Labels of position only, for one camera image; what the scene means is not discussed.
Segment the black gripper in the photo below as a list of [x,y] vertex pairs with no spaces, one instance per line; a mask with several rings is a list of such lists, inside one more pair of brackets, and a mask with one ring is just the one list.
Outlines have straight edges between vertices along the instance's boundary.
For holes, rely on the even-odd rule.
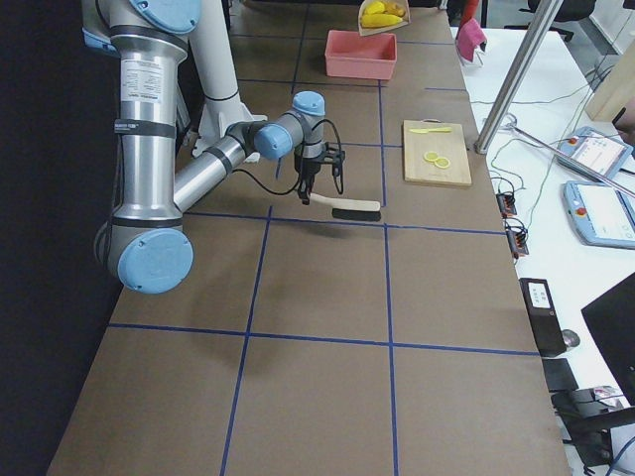
[[303,205],[311,204],[315,176],[322,166],[331,166],[331,175],[336,184],[344,182],[345,151],[330,143],[319,143],[315,147],[300,144],[294,150],[294,168],[299,175],[296,192]]

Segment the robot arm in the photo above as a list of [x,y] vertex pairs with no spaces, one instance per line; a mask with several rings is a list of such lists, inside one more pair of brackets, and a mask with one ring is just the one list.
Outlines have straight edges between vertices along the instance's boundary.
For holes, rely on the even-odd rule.
[[[126,288],[155,295],[184,280],[193,248],[183,215],[242,163],[292,155],[302,201],[310,200],[322,166],[342,179],[345,154],[324,140],[320,94],[297,94],[272,121],[244,105],[220,2],[85,1],[81,10],[85,44],[120,62],[116,202],[95,252]],[[177,170],[185,111],[178,69],[187,58],[195,61],[204,95],[203,150]]]

